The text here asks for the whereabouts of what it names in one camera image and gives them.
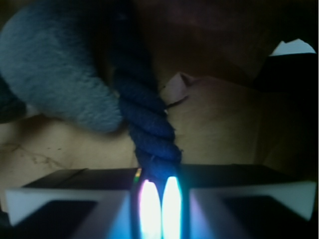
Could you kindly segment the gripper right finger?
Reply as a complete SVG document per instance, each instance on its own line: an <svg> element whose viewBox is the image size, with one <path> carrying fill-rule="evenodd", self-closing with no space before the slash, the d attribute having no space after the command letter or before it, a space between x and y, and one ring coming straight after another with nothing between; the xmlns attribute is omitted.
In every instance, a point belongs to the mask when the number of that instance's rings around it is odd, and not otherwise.
<svg viewBox="0 0 319 239"><path fill-rule="evenodd" d="M262 165L183 165L182 238L314 239L316 183Z"/></svg>

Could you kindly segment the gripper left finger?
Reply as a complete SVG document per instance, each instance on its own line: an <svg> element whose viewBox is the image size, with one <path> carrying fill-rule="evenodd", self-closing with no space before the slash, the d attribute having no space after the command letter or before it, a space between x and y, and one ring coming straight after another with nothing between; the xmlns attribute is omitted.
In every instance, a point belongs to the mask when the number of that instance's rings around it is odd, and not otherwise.
<svg viewBox="0 0 319 239"><path fill-rule="evenodd" d="M5 192L7 239L136 239L138 170L58 170Z"/></svg>

